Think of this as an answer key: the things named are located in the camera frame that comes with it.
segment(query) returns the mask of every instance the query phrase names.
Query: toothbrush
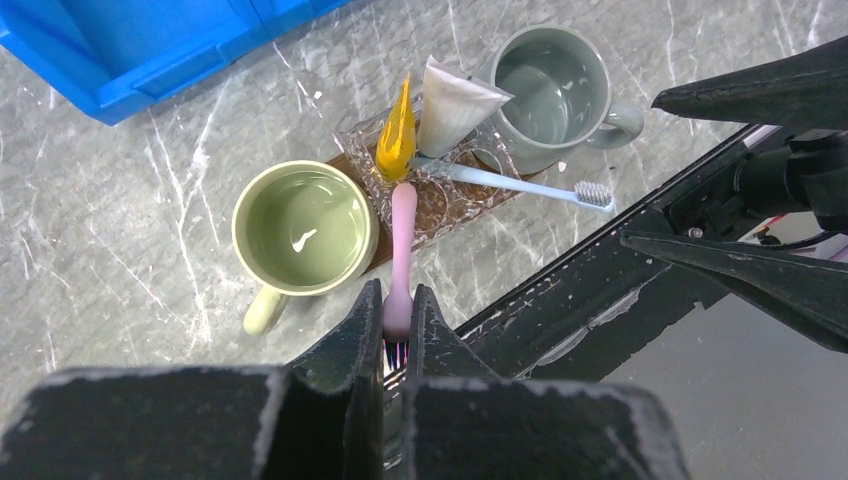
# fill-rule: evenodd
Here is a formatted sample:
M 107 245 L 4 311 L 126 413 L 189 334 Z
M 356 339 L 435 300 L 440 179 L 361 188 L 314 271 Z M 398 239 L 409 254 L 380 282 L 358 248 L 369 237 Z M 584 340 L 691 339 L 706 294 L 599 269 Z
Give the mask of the toothbrush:
M 418 157 L 412 161 L 416 169 L 426 166 L 432 160 L 430 158 Z M 480 170 L 479 168 L 466 167 L 465 165 L 451 165 L 449 173 L 431 171 L 436 175 L 446 176 L 457 182 L 473 183 L 486 187 L 505 188 L 519 192 L 535 193 L 545 197 L 556 198 L 576 203 L 581 207 L 591 208 L 601 212 L 609 213 L 615 209 L 615 198 L 609 189 L 603 185 L 592 182 L 577 182 L 574 191 L 560 190 L 559 188 L 536 185 L 515 178 L 505 177 L 496 173 Z
M 409 263 L 418 195 L 415 187 L 401 183 L 392 192 L 392 286 L 383 303 L 383 338 L 386 360 L 396 370 L 406 365 L 406 348 L 412 323 Z

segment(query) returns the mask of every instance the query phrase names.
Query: toothbrush bristles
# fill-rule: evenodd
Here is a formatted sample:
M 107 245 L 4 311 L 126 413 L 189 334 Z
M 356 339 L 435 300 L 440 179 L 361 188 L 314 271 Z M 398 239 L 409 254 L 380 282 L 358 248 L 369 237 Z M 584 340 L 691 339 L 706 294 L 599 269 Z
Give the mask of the toothbrush bristles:
M 406 355 L 409 344 L 407 342 L 387 342 L 384 341 L 386 348 L 386 361 L 391 371 L 401 369 L 406 366 Z
M 610 189 L 599 183 L 581 181 L 574 185 L 577 199 L 584 203 L 606 207 L 612 203 L 613 196 Z

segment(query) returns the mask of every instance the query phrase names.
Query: white toothpaste tube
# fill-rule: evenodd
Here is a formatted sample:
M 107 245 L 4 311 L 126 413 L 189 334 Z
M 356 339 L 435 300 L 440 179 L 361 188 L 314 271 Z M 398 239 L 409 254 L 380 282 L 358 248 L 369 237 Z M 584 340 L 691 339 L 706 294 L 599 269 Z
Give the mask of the white toothpaste tube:
M 430 56 L 424 69 L 424 107 L 418 127 L 418 150 L 430 158 L 441 157 L 512 97 Z

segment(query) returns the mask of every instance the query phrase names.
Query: gray mug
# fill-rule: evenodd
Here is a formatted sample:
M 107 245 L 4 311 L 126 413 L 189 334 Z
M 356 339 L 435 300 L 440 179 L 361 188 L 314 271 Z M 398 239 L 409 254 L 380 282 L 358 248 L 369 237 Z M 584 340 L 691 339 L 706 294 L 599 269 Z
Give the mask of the gray mug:
M 642 133 L 642 114 L 612 103 L 598 50 L 568 28 L 535 25 L 517 32 L 477 76 L 515 95 L 491 118 L 519 173 L 540 172 L 581 143 L 613 149 Z M 481 160 L 498 167 L 493 159 Z

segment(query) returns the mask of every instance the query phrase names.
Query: clear plastic tray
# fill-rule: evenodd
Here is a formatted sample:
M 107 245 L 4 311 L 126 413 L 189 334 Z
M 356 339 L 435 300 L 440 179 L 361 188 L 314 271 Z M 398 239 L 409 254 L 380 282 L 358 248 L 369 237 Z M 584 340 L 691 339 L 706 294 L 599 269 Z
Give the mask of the clear plastic tray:
M 417 119 L 422 107 L 421 94 L 412 98 L 412 105 Z M 397 183 L 387 183 L 377 171 L 374 152 L 390 111 L 386 109 L 341 134 L 345 155 L 362 177 L 381 224 L 389 233 L 392 225 L 392 189 Z M 499 165 L 496 173 L 520 178 L 506 145 L 499 137 L 491 122 L 486 120 L 456 148 L 438 159 L 444 163 L 431 162 L 425 169 L 410 172 L 404 181 L 414 185 L 418 191 L 413 247 L 468 223 L 515 195 L 510 190 L 453 182 L 440 175 L 447 173 L 446 165 L 457 162 L 491 170 L 477 159 L 478 156 L 486 156 L 495 160 L 492 163 Z

